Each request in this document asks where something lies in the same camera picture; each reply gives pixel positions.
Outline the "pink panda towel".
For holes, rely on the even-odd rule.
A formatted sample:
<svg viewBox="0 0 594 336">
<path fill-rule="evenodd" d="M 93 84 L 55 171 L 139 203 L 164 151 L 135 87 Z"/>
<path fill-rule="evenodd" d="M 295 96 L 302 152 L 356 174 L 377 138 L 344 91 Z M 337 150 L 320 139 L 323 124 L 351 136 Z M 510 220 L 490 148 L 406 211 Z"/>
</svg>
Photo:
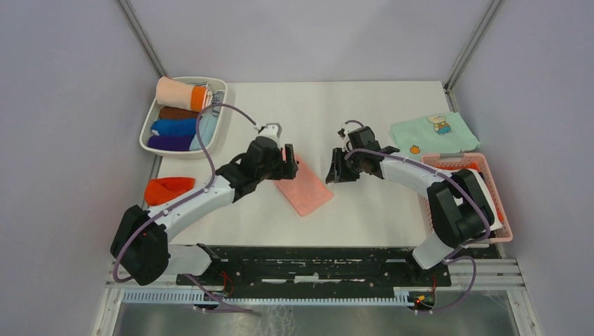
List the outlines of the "pink panda towel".
<svg viewBox="0 0 594 336">
<path fill-rule="evenodd" d="M 296 213 L 305 217 L 329 202 L 333 193 L 299 155 L 295 154 L 294 157 L 298 163 L 296 177 L 274 181 L 274 184 Z"/>
</svg>

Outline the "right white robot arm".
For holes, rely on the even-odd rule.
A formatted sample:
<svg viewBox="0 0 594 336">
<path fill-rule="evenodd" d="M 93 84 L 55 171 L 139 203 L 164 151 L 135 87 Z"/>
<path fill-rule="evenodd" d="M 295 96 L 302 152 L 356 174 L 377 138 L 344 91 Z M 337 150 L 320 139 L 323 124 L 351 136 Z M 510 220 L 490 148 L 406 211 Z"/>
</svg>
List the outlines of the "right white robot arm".
<svg viewBox="0 0 594 336">
<path fill-rule="evenodd" d="M 432 232 L 407 258 L 404 274 L 410 284 L 425 284 L 434 266 L 503 227 L 478 170 L 439 169 L 403 156 L 398 148 L 380 146 L 373 130 L 356 120 L 343 123 L 338 136 L 343 145 L 333 149 L 326 183 L 355 182 L 368 174 L 398 183 L 428 202 Z"/>
</svg>

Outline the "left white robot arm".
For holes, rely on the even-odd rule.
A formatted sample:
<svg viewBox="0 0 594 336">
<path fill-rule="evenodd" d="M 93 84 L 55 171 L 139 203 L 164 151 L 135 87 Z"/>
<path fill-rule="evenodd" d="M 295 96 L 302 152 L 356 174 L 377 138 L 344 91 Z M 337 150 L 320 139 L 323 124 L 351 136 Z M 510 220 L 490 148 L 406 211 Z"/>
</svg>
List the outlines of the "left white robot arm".
<svg viewBox="0 0 594 336">
<path fill-rule="evenodd" d="M 222 207 L 252 193 L 265 180 L 292 180 L 298 163 L 293 146 L 279 142 L 282 128 L 268 123 L 244 153 L 211 175 L 201 187 L 152 209 L 138 205 L 128 208 L 111 243 L 116 262 L 113 279 L 117 283 L 135 281 L 140 286 L 153 283 L 167 269 L 170 242 L 188 226 Z"/>
</svg>

